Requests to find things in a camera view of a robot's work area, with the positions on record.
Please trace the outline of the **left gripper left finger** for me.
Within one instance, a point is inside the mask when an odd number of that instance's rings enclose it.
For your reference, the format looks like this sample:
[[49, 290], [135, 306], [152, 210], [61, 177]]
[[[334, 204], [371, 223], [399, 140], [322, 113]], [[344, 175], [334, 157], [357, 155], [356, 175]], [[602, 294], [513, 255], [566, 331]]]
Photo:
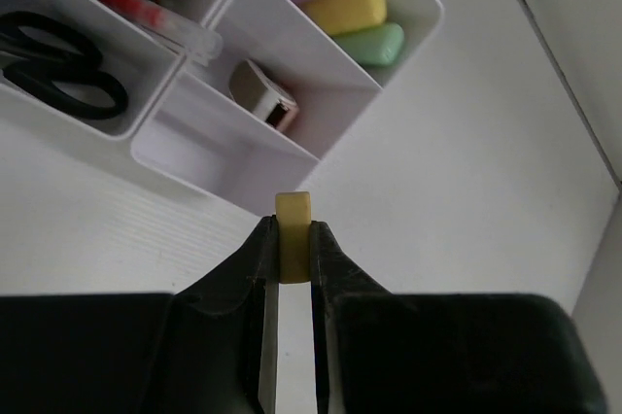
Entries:
[[276, 220], [261, 219], [237, 251], [176, 295], [173, 412], [274, 412], [278, 239]]

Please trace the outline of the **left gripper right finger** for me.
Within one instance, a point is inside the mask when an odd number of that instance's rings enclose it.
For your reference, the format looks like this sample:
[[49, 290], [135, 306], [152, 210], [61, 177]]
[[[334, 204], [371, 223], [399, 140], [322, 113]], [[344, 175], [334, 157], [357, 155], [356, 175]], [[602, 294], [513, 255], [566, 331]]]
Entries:
[[354, 413], [370, 373], [365, 306], [388, 291], [343, 252], [327, 223], [313, 222], [309, 239], [317, 409]]

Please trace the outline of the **yellow eraser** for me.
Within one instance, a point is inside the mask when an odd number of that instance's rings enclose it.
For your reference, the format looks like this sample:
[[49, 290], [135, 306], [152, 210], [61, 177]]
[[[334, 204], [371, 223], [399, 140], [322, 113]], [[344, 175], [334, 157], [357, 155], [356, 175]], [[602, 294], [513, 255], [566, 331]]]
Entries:
[[311, 199], [307, 191], [278, 193], [275, 214], [279, 229], [279, 281], [310, 281]]

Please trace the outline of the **green highlighter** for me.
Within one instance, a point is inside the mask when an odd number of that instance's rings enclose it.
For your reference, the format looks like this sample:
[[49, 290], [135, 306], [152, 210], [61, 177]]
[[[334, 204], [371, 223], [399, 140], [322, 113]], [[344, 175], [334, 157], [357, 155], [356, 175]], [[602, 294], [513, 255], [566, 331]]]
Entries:
[[337, 35], [334, 42], [361, 66], [386, 67], [401, 53], [405, 41], [402, 27], [386, 22], [361, 31]]

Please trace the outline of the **red gel pen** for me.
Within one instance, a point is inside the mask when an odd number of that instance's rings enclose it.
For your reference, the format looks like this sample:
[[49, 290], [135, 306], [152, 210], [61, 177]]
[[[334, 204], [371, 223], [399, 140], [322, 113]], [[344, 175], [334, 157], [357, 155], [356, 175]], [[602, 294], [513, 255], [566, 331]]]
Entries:
[[97, 0], [133, 24], [143, 28], [155, 40], [173, 52], [207, 66], [224, 49], [222, 36], [208, 30], [151, 0]]

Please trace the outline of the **yellow highlighter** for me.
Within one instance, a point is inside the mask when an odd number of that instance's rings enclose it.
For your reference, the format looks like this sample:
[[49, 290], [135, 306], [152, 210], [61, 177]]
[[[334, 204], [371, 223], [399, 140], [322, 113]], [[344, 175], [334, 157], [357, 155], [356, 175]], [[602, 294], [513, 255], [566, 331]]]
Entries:
[[312, 0], [301, 10], [329, 36], [381, 25], [388, 15], [386, 0]]

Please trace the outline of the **black handled scissors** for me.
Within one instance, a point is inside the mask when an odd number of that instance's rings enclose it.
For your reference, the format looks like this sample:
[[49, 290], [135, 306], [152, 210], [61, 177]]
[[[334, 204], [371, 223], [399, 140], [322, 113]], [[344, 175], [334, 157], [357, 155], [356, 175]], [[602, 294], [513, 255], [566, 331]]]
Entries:
[[[100, 69], [103, 54], [84, 34], [53, 18], [29, 11], [1, 16], [1, 67], [9, 83], [68, 116], [105, 121], [123, 114], [127, 91], [114, 76]], [[82, 101], [58, 84], [97, 88], [111, 98], [108, 107]]]

